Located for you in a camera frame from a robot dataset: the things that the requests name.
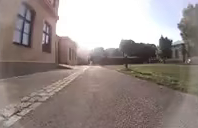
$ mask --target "distant building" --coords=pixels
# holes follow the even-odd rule
[[[183,41],[176,41],[172,45],[172,59],[179,59],[182,60],[182,45],[184,44]]]
[[[0,0],[0,78],[55,68],[59,0]]]
[[[58,38],[58,63],[67,65],[77,64],[77,44],[69,37]]]

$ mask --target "building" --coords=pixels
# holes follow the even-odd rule
[[[179,59],[182,60],[182,45],[184,44],[183,41],[176,41],[172,45],[172,59]]]
[[[67,65],[77,64],[77,44],[69,37],[58,38],[58,63]]]
[[[59,0],[0,0],[0,78],[55,68]]]

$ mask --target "wall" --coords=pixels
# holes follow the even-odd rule
[[[6,74],[6,69],[13,68],[14,75],[20,74],[18,71],[22,67],[32,73],[45,71],[46,67],[55,68],[55,39],[57,18],[52,15],[42,4],[41,0],[1,0],[0,2],[0,74]],[[17,13],[22,2],[26,2],[36,12],[33,24],[31,47],[16,45],[12,42],[13,31],[16,24]],[[51,53],[42,51],[42,31],[43,23],[46,20],[52,27]]]
[[[61,64],[68,64],[68,65],[76,65],[77,64],[77,46],[74,41],[72,41],[68,37],[58,37],[59,44],[58,44],[58,51],[59,51],[59,63]],[[73,57],[69,58],[69,49],[74,51]]]

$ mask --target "street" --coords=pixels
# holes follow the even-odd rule
[[[11,127],[198,128],[198,97],[89,66]]]

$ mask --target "green lawn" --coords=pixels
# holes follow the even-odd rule
[[[144,64],[108,66],[120,72],[156,82],[169,88],[198,95],[198,65]]]

